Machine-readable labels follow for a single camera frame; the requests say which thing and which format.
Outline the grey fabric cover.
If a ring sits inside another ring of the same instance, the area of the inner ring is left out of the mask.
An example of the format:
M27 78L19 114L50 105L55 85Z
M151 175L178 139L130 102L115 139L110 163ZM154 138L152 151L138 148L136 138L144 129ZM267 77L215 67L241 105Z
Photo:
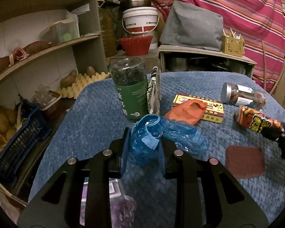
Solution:
M174 1L160 42L221 51L223 16L190 3Z

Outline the yellow plastic utensil basket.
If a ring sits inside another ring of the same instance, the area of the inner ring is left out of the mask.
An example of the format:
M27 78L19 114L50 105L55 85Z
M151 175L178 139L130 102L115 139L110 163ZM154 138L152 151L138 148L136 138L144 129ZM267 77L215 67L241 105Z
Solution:
M242 57L245 53L245 41L241 33L223 29L221 51L227 55Z

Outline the green label tea jar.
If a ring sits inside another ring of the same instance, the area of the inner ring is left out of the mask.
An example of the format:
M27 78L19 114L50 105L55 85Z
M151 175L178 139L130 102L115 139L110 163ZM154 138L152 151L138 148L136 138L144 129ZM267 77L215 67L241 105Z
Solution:
M148 79L142 57L123 58L110 67L118 100L128 121L135 123L148 114Z

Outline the yellow red carton box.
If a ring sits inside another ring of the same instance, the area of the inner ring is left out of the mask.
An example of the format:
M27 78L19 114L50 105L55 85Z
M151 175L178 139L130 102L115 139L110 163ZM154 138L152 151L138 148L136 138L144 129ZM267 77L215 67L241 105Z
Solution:
M207 103L207 108L204 112L204 115L201 118L202 120L211 121L212 123L217 123L217 124L220 124L223 122L223 118L224 118L223 103L218 100L178 93L172 102L171 108L173 109L177 105L182 104L192 99Z

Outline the grey side table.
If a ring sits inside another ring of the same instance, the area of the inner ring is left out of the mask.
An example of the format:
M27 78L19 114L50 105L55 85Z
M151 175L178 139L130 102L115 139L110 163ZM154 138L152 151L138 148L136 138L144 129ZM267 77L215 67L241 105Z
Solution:
M162 44L159 48L162 72L230 72L252 78L256 62L221 51Z

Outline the blue plastic bag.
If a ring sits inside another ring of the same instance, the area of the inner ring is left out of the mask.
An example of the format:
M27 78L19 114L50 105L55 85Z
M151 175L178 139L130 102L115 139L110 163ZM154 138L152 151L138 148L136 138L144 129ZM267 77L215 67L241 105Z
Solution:
M191 155L200 155L209 148L208 139L198 128L184 121L149 114L131 130L130 162L143 166L156 160L161 138L173 141L179 150Z

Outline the large oil jug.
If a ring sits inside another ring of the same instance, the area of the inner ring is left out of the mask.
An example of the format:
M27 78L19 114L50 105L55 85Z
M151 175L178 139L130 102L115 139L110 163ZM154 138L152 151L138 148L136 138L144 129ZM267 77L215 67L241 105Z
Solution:
M118 43L115 35L115 11L108 6L105 0L98 0L98 11L104 52L106 58L109 58L117 54Z

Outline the clear jar of dried fruit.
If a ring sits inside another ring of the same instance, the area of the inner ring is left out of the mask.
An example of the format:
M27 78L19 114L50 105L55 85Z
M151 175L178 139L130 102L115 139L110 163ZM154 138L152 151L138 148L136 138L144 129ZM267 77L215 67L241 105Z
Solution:
M224 104L240 107L242 105L262 110L267 102L266 94L247 86L225 82L221 90L221 101Z

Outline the white plastic bucket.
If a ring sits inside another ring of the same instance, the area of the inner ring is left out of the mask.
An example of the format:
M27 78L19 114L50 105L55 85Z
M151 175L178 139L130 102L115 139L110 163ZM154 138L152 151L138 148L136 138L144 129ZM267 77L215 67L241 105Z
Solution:
M159 13L154 7L136 7L123 12L122 27L129 37L153 36L149 49L158 49Z

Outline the wooden shelf unit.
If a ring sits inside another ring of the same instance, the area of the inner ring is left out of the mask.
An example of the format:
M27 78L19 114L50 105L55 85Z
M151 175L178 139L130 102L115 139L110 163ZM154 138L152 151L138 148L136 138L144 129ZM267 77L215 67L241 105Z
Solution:
M89 11L79 15L79 32L87 36L101 30L97 0L10 0L7 6L17 11L29 5L42 9L35 9L33 13L24 11L0 23L0 57L7 56L16 47L40 40L40 33L65 19L67 10L85 4L89 4ZM12 71L0 84L0 105L12 109L20 97L32 99L40 84L57 88L60 80L72 70L85 74L89 66L98 73L108 71L101 36L38 57Z

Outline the yellow egg carton tray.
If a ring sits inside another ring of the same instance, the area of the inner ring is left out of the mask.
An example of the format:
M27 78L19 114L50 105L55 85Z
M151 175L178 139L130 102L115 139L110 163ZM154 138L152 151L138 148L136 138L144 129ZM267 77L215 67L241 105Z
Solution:
M82 92L82 90L89 84L101 81L107 78L110 78L110 73L96 73L95 75L92 75L92 77L89 77L88 74L79 74L75 78L75 82L67 87L67 88L58 88L56 90L57 93L61 94L62 98L74 98L77 99L79 94Z

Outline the red striped curtain cloth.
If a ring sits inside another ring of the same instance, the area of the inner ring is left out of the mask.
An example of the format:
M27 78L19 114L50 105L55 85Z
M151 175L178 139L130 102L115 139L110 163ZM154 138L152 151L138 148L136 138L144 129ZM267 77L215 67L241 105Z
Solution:
M174 1L191 3L223 16L223 27L241 33L245 56L255 61L253 80L264 88L262 41L282 49L285 44L285 19L282 0L154 0L167 19Z

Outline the orange cloth piece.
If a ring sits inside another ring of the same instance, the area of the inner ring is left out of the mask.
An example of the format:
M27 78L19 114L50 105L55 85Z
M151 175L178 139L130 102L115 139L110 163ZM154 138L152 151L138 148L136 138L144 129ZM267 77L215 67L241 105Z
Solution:
M191 99L173 107L165 117L170 120L184 121L189 125L195 125L204 115L207 103Z

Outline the dark blue plastic crate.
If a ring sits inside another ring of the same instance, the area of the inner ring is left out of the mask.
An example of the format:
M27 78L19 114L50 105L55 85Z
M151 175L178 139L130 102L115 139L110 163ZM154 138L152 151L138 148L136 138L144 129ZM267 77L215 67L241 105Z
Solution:
M17 181L20 164L29 152L51 132L39 104L25 101L21 111L25 122L0 153L0 183L6 188Z

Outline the maroon scouring sponge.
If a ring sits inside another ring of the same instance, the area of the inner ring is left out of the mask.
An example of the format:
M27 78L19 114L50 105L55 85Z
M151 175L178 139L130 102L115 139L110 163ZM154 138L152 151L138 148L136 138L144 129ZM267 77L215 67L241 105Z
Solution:
M265 172L263 151L256 147L229 146L226 149L226 169L236 179L251 179Z

